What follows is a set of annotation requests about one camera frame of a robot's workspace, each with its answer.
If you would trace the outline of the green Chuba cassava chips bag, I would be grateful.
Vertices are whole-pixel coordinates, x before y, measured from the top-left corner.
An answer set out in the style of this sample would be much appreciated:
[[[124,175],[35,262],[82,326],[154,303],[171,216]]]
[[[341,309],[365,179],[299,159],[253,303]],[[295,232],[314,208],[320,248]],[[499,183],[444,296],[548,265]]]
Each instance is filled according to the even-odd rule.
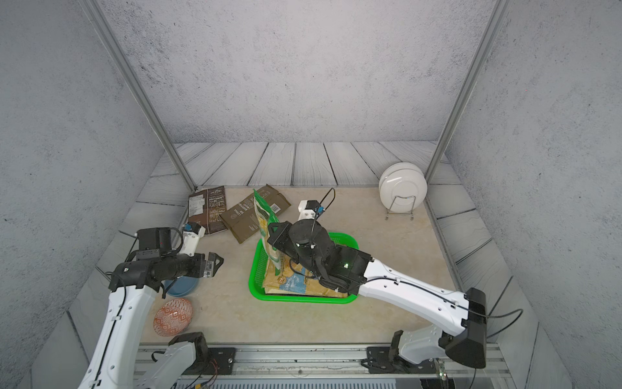
[[[257,190],[254,190],[254,210],[259,223],[263,248],[268,255],[268,259],[270,259],[275,268],[275,275],[279,276],[281,274],[282,267],[282,254],[280,254],[280,252],[278,252],[277,249],[275,249],[268,241],[271,237],[269,228],[270,224],[278,223],[279,220],[268,202]]]

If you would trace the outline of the yellow blue kettle chips bag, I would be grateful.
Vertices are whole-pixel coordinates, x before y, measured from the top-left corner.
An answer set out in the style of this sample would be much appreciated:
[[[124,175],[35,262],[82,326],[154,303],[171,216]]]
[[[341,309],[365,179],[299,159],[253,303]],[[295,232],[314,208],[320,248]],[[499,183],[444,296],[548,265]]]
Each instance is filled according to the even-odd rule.
[[[279,274],[273,263],[265,272],[263,281],[259,283],[260,291],[266,294],[293,295],[317,298],[348,298],[347,293],[340,293],[334,289],[326,288],[319,284],[318,280],[307,278],[310,272],[305,271],[306,277],[293,272],[290,268],[283,269]]]

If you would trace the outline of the brown Lerna cassava bag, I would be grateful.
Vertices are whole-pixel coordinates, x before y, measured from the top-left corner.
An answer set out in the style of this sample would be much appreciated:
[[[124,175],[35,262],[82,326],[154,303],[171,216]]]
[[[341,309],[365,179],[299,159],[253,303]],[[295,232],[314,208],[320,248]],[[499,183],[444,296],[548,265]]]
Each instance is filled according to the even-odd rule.
[[[267,201],[277,216],[291,207],[291,203],[285,196],[270,185],[259,188],[258,193]],[[254,193],[250,192],[241,202],[223,212],[220,220],[240,244],[252,238],[259,231],[259,223],[254,210]]]

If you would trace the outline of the dark brown snack bag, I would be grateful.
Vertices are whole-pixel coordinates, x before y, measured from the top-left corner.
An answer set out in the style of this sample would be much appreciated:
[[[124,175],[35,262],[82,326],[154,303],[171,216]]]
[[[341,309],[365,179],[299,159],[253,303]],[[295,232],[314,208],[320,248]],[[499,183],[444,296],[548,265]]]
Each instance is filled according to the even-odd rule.
[[[204,227],[206,235],[228,229],[221,218],[226,210],[226,194],[223,186],[208,188],[189,196],[188,221]]]

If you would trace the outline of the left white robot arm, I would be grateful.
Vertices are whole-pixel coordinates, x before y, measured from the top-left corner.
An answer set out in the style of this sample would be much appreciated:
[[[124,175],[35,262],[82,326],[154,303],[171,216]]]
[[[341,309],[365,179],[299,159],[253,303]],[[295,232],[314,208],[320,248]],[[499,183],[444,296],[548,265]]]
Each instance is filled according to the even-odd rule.
[[[201,332],[174,337],[155,364],[141,378],[134,377],[139,337],[152,304],[167,292],[165,281],[213,277],[224,262],[216,253],[197,253],[205,234],[201,225],[189,222],[179,230],[177,248],[170,246],[170,232],[169,228],[139,230],[139,249],[111,273],[105,323],[80,387],[170,388],[184,374],[218,377],[217,360]]]

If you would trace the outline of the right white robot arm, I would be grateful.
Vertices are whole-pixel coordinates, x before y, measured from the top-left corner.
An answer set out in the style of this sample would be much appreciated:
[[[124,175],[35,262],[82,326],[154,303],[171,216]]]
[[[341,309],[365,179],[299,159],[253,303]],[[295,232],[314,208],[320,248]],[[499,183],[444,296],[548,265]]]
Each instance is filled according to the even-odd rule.
[[[310,270],[321,285],[375,298],[431,324],[395,332],[390,356],[411,364],[447,357],[473,369],[487,364],[486,295],[471,288],[451,291],[404,275],[372,255],[335,243],[315,220],[271,223],[268,243]]]

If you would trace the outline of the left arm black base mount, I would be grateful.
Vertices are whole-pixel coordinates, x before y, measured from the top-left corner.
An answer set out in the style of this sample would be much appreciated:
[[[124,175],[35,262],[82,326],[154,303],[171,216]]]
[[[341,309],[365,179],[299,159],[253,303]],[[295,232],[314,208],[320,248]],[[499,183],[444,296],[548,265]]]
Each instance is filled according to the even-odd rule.
[[[233,347],[198,348],[194,362],[183,375],[231,375],[235,356],[236,348]]]

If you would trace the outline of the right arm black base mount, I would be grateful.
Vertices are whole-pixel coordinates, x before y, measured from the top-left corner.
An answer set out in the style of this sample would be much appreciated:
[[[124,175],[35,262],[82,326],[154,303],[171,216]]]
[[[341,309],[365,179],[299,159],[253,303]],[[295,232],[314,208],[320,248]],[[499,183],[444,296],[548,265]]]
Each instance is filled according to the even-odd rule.
[[[370,374],[435,374],[437,369],[433,361],[413,364],[398,355],[398,343],[402,335],[402,330],[395,332],[390,346],[369,346],[361,366]]]

